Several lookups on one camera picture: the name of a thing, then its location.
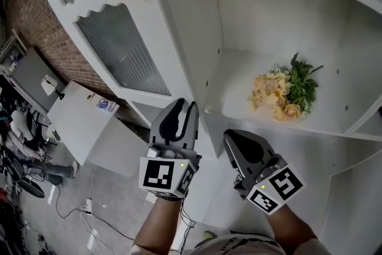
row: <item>desk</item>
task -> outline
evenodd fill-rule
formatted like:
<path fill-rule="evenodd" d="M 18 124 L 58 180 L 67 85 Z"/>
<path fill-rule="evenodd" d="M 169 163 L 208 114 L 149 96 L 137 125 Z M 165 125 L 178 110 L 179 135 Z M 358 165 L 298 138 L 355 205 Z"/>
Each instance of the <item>desk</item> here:
<path fill-rule="evenodd" d="M 97 108 L 101 96 L 70 81 L 63 100 L 57 99 L 48 118 L 61 141 L 80 165 L 86 160 L 125 176 L 138 169 L 146 146 L 141 138 L 108 112 Z"/>

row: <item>flower bouquet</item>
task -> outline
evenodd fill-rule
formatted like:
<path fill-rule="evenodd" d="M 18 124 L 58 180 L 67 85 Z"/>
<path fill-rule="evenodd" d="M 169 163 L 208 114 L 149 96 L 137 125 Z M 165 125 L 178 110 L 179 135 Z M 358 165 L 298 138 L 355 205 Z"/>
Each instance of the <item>flower bouquet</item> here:
<path fill-rule="evenodd" d="M 309 76 L 323 66 L 311 70 L 313 66 L 297 61 L 297 56 L 298 53 L 291 60 L 292 68 L 277 64 L 267 74 L 255 78 L 249 97 L 253 111 L 265 106 L 276 121 L 301 119 L 310 113 L 318 84 Z"/>

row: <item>yellow flower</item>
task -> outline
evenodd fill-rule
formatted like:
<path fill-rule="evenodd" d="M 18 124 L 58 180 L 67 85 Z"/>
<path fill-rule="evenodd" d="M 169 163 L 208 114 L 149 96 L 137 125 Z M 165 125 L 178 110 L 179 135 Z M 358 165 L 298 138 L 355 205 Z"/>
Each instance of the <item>yellow flower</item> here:
<path fill-rule="evenodd" d="M 282 73 L 282 72 L 278 72 L 277 74 L 276 74 L 276 78 L 281 78 L 281 79 L 285 79 L 287 76 L 284 74 L 284 73 Z"/>
<path fill-rule="evenodd" d="M 265 90 L 265 80 L 262 75 L 259 75 L 255 78 L 254 81 L 254 89 L 256 91 L 262 91 Z"/>
<path fill-rule="evenodd" d="M 271 93 L 265 97 L 264 101 L 266 105 L 273 106 L 277 104 L 279 97 L 275 93 Z"/>
<path fill-rule="evenodd" d="M 285 113 L 281 107 L 275 106 L 272 108 L 272 111 L 273 111 L 273 118 L 276 121 L 285 121 L 286 120 Z"/>
<path fill-rule="evenodd" d="M 301 107 L 299 105 L 286 105 L 284 112 L 289 119 L 297 119 L 301 114 Z"/>
<path fill-rule="evenodd" d="M 281 96 L 278 101 L 278 106 L 283 109 L 286 103 L 287 103 L 286 98 L 284 96 Z"/>
<path fill-rule="evenodd" d="M 276 75 L 274 73 L 269 72 L 269 73 L 267 73 L 266 78 L 267 79 L 276 79 Z"/>
<path fill-rule="evenodd" d="M 277 82 L 277 84 L 279 85 L 280 89 L 282 92 L 285 92 L 285 80 L 284 79 L 279 79 L 279 81 Z"/>
<path fill-rule="evenodd" d="M 263 97 L 261 95 L 257 95 L 252 93 L 251 97 L 249 97 L 249 105 L 252 110 L 256 110 L 263 104 Z"/>
<path fill-rule="evenodd" d="M 291 84 L 290 82 L 285 83 L 285 95 L 289 94 L 291 91 Z"/>

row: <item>shoe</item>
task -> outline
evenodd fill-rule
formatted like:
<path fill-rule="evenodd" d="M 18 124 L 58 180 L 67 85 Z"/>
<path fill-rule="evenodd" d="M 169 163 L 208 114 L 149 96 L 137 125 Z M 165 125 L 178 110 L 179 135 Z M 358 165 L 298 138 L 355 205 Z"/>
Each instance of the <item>shoe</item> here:
<path fill-rule="evenodd" d="M 55 184 L 53 184 L 54 186 L 56 187 L 61 187 L 63 182 L 64 182 L 64 179 L 62 177 L 60 177 L 61 180 L 59 180 L 58 182 L 56 182 Z"/>
<path fill-rule="evenodd" d="M 203 240 L 206 240 L 206 239 L 214 239 L 214 238 L 216 238 L 216 237 L 217 237 L 217 235 L 214 234 L 214 233 L 212 233 L 212 232 L 210 232 L 210 231 L 205 231 L 205 232 L 203 233 Z"/>
<path fill-rule="evenodd" d="M 73 161 L 72 167 L 73 167 L 73 178 L 75 178 L 77 175 L 78 167 L 79 167 L 79 164 L 77 163 L 77 161 Z"/>

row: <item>forearm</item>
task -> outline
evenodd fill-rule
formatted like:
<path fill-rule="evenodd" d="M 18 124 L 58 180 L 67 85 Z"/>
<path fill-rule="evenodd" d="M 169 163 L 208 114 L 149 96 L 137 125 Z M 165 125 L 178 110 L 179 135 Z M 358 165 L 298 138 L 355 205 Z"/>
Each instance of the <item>forearm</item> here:
<path fill-rule="evenodd" d="M 180 208 L 181 201 L 158 198 L 135 238 L 135 244 L 153 253 L 167 255 L 177 231 Z"/>
<path fill-rule="evenodd" d="M 284 205 L 274 214 L 267 216 L 275 237 L 287 255 L 293 254 L 300 244 L 316 238 L 312 229 Z"/>

